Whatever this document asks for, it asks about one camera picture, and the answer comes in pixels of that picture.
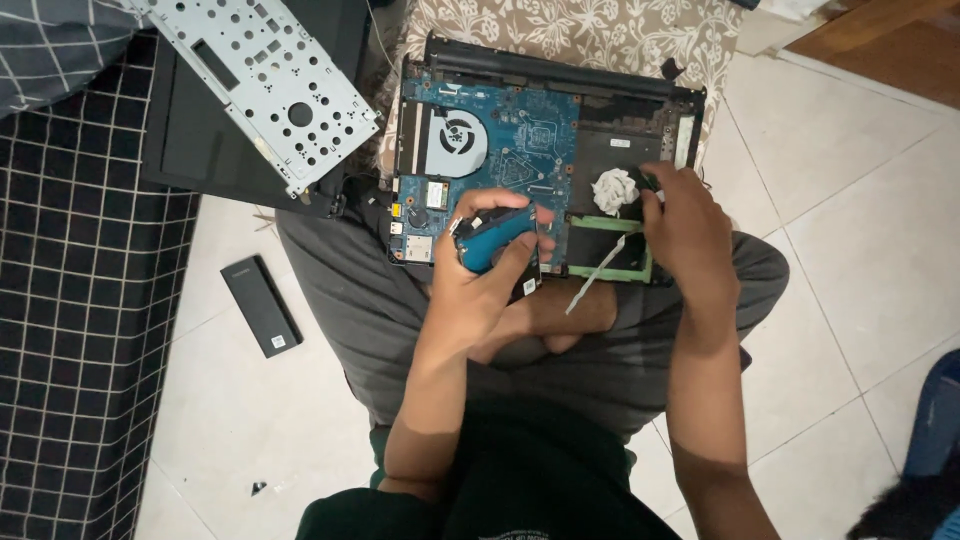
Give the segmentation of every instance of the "gray pants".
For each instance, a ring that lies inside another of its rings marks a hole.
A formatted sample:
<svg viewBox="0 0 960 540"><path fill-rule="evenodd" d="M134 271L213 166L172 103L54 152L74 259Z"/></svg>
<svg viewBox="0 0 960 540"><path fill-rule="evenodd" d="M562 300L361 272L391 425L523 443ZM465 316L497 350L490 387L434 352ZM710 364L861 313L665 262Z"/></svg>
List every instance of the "gray pants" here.
<svg viewBox="0 0 960 540"><path fill-rule="evenodd" d="M280 238L307 303L344 366L353 395L377 425L396 418L427 309L420 281L386 256L384 208L358 205L339 221L276 213ZM734 233L741 283L740 338L770 313L789 268L766 242ZM666 407L670 351L682 302L674 287L617 286L613 329L585 335L561 355L510 368L468 363L468 398L520 395L576 410L623 438Z"/></svg>

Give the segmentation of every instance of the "gray checkered fabric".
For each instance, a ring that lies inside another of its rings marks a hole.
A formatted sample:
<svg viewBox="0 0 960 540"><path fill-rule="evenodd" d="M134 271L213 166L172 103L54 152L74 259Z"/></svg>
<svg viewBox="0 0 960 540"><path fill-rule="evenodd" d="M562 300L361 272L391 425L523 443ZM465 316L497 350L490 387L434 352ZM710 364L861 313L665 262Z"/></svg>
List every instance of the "gray checkered fabric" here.
<svg viewBox="0 0 960 540"><path fill-rule="evenodd" d="M114 0L0 0L0 118L77 91L145 24Z"/></svg>

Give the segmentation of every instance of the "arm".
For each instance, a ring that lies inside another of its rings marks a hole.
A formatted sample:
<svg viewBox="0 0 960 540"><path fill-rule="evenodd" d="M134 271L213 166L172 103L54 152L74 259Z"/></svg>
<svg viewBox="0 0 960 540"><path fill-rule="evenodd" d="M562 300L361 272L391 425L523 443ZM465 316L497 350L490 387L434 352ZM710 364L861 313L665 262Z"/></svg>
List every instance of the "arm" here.
<svg viewBox="0 0 960 540"><path fill-rule="evenodd" d="M747 473L730 219L692 170L643 168L666 201L643 192L647 239L684 297L666 410L677 483L702 540L779 538Z"/></svg>
<svg viewBox="0 0 960 540"><path fill-rule="evenodd" d="M529 200L507 189L468 191L453 218L479 209L523 208ZM552 215L538 214L548 222ZM537 236L525 233L483 276L464 268L449 234L434 246L434 276L427 309L407 376L403 403L387 439L381 491L438 499L460 438L467 397L467 350L494 328L526 268Z"/></svg>

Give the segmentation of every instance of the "left hand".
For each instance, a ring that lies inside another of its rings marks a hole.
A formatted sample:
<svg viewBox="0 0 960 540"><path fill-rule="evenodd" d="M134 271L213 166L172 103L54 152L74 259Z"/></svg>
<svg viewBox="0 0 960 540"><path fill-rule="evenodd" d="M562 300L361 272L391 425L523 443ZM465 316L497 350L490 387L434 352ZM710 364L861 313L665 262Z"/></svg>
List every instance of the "left hand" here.
<svg viewBox="0 0 960 540"><path fill-rule="evenodd" d="M527 197L504 187L473 189L460 198L450 223L458 217L472 217L482 209L522 209L529 204ZM550 223L553 218L552 211L537 207L538 223ZM429 336L431 345L442 347L442 352L449 355L479 343L496 326L537 246L536 234L521 234L507 246L489 272L477 276L460 263L449 231L441 234L434 243L433 286L430 307L420 331L421 341ZM540 240L541 252L553 247L552 239Z"/></svg>

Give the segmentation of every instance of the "blue circuit board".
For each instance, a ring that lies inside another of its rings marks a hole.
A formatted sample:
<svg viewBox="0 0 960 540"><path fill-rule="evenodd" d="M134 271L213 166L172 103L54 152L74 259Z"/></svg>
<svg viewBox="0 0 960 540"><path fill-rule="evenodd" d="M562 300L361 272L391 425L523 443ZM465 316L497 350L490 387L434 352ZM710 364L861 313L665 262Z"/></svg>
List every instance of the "blue circuit board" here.
<svg viewBox="0 0 960 540"><path fill-rule="evenodd" d="M418 78L406 79L402 88L407 100L465 110L480 119L487 134L487 153L478 170L461 178L404 174L398 177L391 244L395 254L401 253L397 258L432 263L432 250L424 251L426 237L432 239L444 232L463 192L502 186L555 212L551 224L540 225L542 233L557 241L549 264L541 269L561 273L564 212L570 196L580 96L518 86L449 85L432 82L426 70ZM408 246L411 236L413 243ZM403 256L414 253L419 255Z"/></svg>

